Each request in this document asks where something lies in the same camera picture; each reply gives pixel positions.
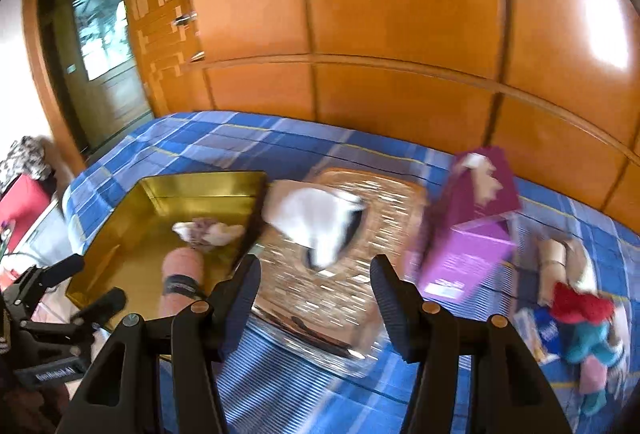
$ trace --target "black and white patterned cloth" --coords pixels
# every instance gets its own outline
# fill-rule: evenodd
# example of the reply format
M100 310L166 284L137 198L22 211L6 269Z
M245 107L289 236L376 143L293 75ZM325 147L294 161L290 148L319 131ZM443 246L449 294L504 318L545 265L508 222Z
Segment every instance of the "black and white patterned cloth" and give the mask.
M51 175L51 167L44 160L44 148L30 136L14 141L6 158L0 161L0 195L21 174L31 179L47 179Z

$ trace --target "striped fabric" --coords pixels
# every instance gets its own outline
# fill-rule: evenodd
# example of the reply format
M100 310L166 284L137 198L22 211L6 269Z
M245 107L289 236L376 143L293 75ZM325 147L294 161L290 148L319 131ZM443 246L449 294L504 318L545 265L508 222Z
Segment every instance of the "striped fabric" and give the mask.
M451 160L416 144L318 123L236 112L174 114L124 138L71 184L63 205L70 239L82 253L113 208L145 176L230 169L302 180L328 167L345 167L420 183L434 199ZM456 315L481 320L536 307L536 238L582 240L594 261L599 289L625 305L632 331L630 376L623 395L617 400L608 396L607 406L587 419L580 416L578 368L557 361L543 370L574 430L599 432L640 376L640 237L564 195L522 179L516 182L522 201L514 230L517 252L468 300L443 305ZM238 433L398 432L417 367L404 363L389 345L377 357L366 377L339 377L287 353L250 323L218 379L226 416ZM468 405L468 360L462 359L461 367L455 433L464 432Z

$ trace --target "doorway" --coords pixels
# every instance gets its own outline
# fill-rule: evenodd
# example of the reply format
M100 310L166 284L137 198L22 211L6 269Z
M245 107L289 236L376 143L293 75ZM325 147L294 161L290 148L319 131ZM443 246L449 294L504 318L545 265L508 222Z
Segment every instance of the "doorway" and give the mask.
M38 0L52 89L87 165L153 118L123 0Z

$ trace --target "white wall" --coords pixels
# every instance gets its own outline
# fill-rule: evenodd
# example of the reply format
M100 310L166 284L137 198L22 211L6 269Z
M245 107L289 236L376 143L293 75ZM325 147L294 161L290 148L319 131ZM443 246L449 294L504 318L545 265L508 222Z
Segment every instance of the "white wall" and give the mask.
M27 58L22 0L0 0L0 159L20 137L50 138ZM56 162L55 150L47 151ZM54 165L62 175L65 165Z

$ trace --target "black band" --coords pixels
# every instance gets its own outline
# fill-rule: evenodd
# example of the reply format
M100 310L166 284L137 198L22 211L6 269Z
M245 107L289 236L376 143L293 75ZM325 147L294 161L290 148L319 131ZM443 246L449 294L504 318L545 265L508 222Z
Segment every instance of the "black band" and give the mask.
M169 295L169 293L178 293L178 295L184 295L190 299L204 299L206 297L194 279L180 274L170 275L164 279L162 295Z

